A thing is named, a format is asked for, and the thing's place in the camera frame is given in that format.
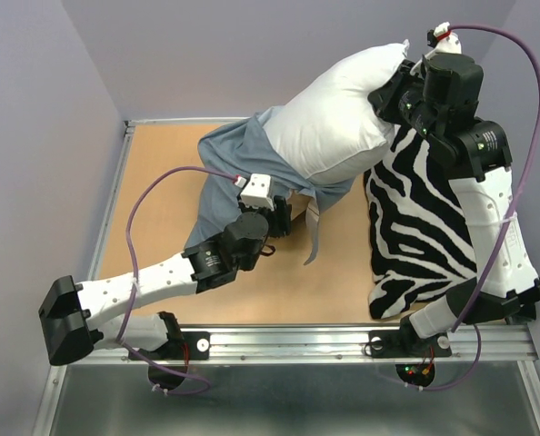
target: cable clip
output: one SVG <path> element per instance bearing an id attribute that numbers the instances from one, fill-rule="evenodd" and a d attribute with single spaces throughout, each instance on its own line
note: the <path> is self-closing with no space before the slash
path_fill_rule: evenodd
<path id="1" fill-rule="evenodd" d="M 513 213 L 510 217 L 508 218 L 504 218 L 500 221 L 494 221 L 494 222 L 491 222 L 491 223 L 474 223 L 474 222 L 469 222 L 469 221 L 466 221 L 466 225 L 468 227 L 490 227 L 491 225 L 496 225 L 496 224 L 504 224 L 504 223 L 510 223 L 512 221 L 516 221 L 516 213 Z"/>

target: wooden tabletop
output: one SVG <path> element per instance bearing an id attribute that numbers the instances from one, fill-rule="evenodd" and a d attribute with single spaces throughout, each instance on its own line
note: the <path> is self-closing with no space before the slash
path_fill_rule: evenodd
<path id="1" fill-rule="evenodd" d="M 135 128 L 99 278 L 131 271 L 125 242 L 131 208 L 146 187 L 167 170 L 203 166 L 197 143 L 216 127 L 169 124 Z M 146 197 L 132 231 L 141 268 L 183 250 L 195 224 L 204 180 L 202 173 L 177 173 Z M 277 249 L 274 256 L 261 258 L 252 272 L 239 272 L 235 282 L 155 303 L 135 313 L 173 312 L 182 324 L 371 322 L 367 297 L 374 283 L 369 220 L 359 179 L 350 194 L 321 216 L 319 234 L 318 256 L 307 266 L 303 263 L 311 241 L 301 220 L 290 236 L 273 241 Z"/>

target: black and white striped cushion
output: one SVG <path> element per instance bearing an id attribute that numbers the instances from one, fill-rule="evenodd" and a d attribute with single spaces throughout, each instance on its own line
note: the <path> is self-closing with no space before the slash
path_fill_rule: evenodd
<path id="1" fill-rule="evenodd" d="M 464 216 L 428 149 L 414 130 L 402 127 L 390 153 L 364 175 L 374 319 L 407 311 L 413 302 L 435 300 L 475 276 Z"/>

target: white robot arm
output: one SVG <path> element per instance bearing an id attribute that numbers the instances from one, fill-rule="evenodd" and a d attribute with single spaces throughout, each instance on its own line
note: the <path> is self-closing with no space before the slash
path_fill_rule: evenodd
<path id="1" fill-rule="evenodd" d="M 79 283 L 72 276 L 57 279 L 38 313 L 50 364 L 66 365 L 95 349 L 119 347 L 123 320 L 133 309 L 214 289 L 232 282 L 238 270 L 254 269 L 265 255 L 268 236 L 290 233 L 290 206 L 272 195 L 269 175 L 252 174 L 235 184 L 243 188 L 236 199 L 242 214 L 219 234 L 140 270 L 139 282 L 132 272 Z M 178 333 L 174 315 L 161 312 L 131 317 L 121 339 L 133 348 L 154 351 Z"/>
<path id="2" fill-rule="evenodd" d="M 441 40 L 445 35 L 428 33 L 432 47 Z M 475 279 L 405 317 L 399 332 L 386 336 L 374 355 L 385 357 L 397 348 L 421 351 L 429 348 L 430 338 L 460 322 L 501 320 L 540 301 L 540 277 L 516 214 L 510 214 L 512 157 L 505 131 L 475 116 L 483 78 L 482 67 L 469 56 L 440 50 L 425 56 L 421 66 L 405 61 L 369 95 L 377 116 L 409 125 L 429 143 L 430 157 L 443 168 L 462 208 L 478 271 Z"/>

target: gray cloth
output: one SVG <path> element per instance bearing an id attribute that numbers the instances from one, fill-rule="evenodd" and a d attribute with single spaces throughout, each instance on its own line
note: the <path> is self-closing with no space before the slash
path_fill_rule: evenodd
<path id="1" fill-rule="evenodd" d="M 249 177 L 268 174 L 274 179 L 272 195 L 289 198 L 292 192 L 311 197 L 306 209 L 306 225 L 313 248 L 305 264 L 318 253 L 319 214 L 337 203 L 351 189 L 353 180 L 329 186 L 315 186 L 298 174 L 272 148 L 263 129 L 281 106 L 271 107 L 236 123 L 227 124 L 204 136 L 198 145 L 204 166 L 230 174 Z M 185 245 L 197 245 L 232 223 L 239 215 L 237 195 L 240 188 L 223 177 L 208 175 L 199 200 L 197 222 Z"/>

